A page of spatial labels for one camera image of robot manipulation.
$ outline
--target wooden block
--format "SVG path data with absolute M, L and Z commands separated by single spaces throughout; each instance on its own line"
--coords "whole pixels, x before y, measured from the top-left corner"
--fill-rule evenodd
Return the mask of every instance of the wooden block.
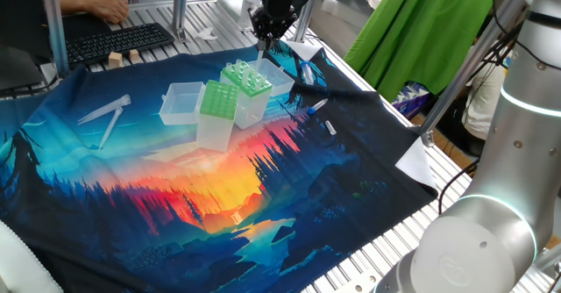
M 111 52 L 109 54 L 109 69 L 121 68 L 123 66 L 123 55 L 120 53 Z
M 557 246 L 561 244 L 561 239 L 555 235 L 551 236 L 550 242 L 547 243 L 547 245 L 545 245 L 546 248 L 548 249 L 553 249 L 553 247 Z
M 138 53 L 137 50 L 131 50 L 129 52 L 129 58 L 131 58 L 131 62 L 134 64 L 140 62 L 140 54 Z

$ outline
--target clear plastic box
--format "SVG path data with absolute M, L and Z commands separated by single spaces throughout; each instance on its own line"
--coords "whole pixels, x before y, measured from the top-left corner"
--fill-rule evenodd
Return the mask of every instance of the clear plastic box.
M 257 61 L 250 61 L 248 64 L 255 68 Z M 273 85 L 271 96 L 278 96 L 289 92 L 295 84 L 295 80 L 290 78 L 282 69 L 275 66 L 270 60 L 262 59 L 258 72 L 266 75 L 266 79 Z
M 220 81 L 239 87 L 236 125 L 245 129 L 263 119 L 266 106 L 271 98 L 273 85 L 264 75 L 257 74 L 253 66 L 238 61 L 228 64 L 220 73 Z
M 164 125 L 188 125 L 199 122 L 202 96 L 202 82 L 177 82 L 169 85 L 167 94 L 161 99 L 160 118 Z
M 225 152 L 230 142 L 238 104 L 239 87 L 209 81 L 201 104 L 196 142 L 199 147 Z

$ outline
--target metal pole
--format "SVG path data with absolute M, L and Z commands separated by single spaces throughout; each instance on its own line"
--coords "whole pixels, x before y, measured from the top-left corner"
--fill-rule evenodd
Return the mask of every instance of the metal pole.
M 68 67 L 67 46 L 62 28 L 60 0 L 43 0 L 46 20 L 49 26 L 51 49 L 53 49 L 54 65 L 58 77 L 65 77 L 70 71 Z
M 314 3 L 316 0 L 309 0 L 300 11 L 298 18 L 298 25 L 296 26 L 295 36 L 292 38 L 294 42 L 303 42 L 306 31 L 309 27 L 309 21 L 312 19 L 312 11 L 314 10 Z
M 187 0 L 174 0 L 174 20 L 172 22 L 172 30 L 177 34 L 180 41 L 187 40 L 187 34 L 183 24 L 185 22 L 185 10 Z
M 501 7 L 497 10 L 497 18 L 501 25 L 506 25 L 515 16 L 515 13 L 518 11 L 523 1 L 524 0 L 505 0 L 501 4 Z M 446 87 L 446 90 L 429 112 L 423 124 L 416 129 L 417 133 L 423 137 L 423 142 L 426 146 L 431 145 L 429 140 L 430 132 L 432 132 L 432 129 L 434 129 L 438 121 L 440 121 L 440 118 L 444 115 L 446 110 L 448 110 L 459 91 L 467 83 L 470 74 L 479 65 L 481 60 L 483 60 L 487 50 L 497 40 L 500 32 L 501 29 L 499 26 L 494 20 L 491 20 L 491 23 L 489 23 L 481 35 L 475 48 L 465 58 L 464 63 L 454 76 L 454 79 L 452 79 L 450 85 Z

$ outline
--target keyboard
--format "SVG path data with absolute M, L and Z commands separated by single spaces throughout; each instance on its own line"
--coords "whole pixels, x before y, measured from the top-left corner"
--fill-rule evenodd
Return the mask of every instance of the keyboard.
M 174 41 L 175 38 L 157 23 L 67 40 L 68 65 L 75 67 L 105 61 L 111 52 L 127 55 L 132 49 L 143 51 Z

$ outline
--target forest landscape print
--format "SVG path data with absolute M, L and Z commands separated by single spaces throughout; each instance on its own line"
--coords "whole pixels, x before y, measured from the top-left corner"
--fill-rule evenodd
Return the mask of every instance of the forest landscape print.
M 287 46 L 267 57 L 299 79 Z M 323 51 L 312 61 L 316 88 L 352 89 Z M 364 114 L 372 107 L 334 96 L 310 116 L 322 96 L 295 87 L 270 99 L 262 122 L 234 129 L 219 153 L 196 147 L 195 125 L 163 125 L 154 94 L 165 94 L 164 77 L 152 89 L 86 79 L 96 101 L 47 101 L 4 135 L 0 219 L 104 272 L 137 277 L 146 291 L 297 292 L 433 199 L 383 164 L 386 142 L 408 134 L 382 132 Z M 98 150 L 111 116 L 76 121 L 125 90 L 132 104 Z M 330 135 L 327 119 L 341 132 Z

